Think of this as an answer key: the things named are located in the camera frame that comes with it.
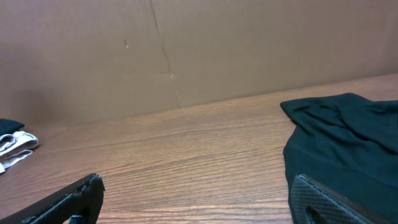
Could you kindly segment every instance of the table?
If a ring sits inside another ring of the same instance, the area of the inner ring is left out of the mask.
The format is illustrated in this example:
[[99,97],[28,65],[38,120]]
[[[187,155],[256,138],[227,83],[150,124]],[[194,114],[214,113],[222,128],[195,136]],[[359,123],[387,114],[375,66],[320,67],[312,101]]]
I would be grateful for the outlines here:
[[41,146],[0,176],[0,218],[86,174],[106,192],[97,223],[292,223],[279,103],[357,93],[398,98],[398,74],[79,126],[28,130]]

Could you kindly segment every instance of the folded white cloth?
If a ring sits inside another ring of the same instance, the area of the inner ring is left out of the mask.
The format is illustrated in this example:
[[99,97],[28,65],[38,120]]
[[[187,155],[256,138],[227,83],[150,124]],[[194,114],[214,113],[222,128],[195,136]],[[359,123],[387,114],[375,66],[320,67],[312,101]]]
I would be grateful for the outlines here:
[[31,155],[32,149],[39,144],[39,140],[25,131],[16,131],[0,137],[0,174],[25,157]]

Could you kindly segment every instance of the wall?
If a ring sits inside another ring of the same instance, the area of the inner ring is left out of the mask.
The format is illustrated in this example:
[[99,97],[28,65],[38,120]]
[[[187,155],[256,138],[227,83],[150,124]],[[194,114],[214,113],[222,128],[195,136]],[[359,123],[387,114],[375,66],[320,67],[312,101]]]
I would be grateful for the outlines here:
[[0,117],[77,124],[398,72],[395,0],[2,0]]

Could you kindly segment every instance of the wood grain surface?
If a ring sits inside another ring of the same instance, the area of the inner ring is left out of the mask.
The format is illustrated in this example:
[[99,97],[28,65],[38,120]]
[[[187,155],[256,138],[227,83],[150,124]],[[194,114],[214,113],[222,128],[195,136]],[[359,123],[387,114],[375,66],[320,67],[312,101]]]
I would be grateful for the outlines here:
[[398,98],[398,75],[282,91],[79,126],[29,130],[41,146],[0,176],[4,218],[91,172],[98,223],[292,223],[279,103],[353,92]]

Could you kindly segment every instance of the cloth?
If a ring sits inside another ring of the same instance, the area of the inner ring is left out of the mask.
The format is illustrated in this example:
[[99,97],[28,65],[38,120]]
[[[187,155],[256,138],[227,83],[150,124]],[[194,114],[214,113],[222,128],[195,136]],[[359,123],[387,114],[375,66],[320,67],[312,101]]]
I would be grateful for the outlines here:
[[5,172],[10,166],[31,155],[33,152],[29,149],[39,145],[39,140],[25,131],[6,134],[1,136],[0,139],[8,140],[0,147],[0,173]]
[[12,134],[23,128],[25,125],[10,119],[0,119],[0,136],[3,134]]
[[[307,174],[398,222],[398,101],[347,93],[280,106],[297,125],[284,148],[289,191],[296,175]],[[290,194],[289,205],[294,218]]]

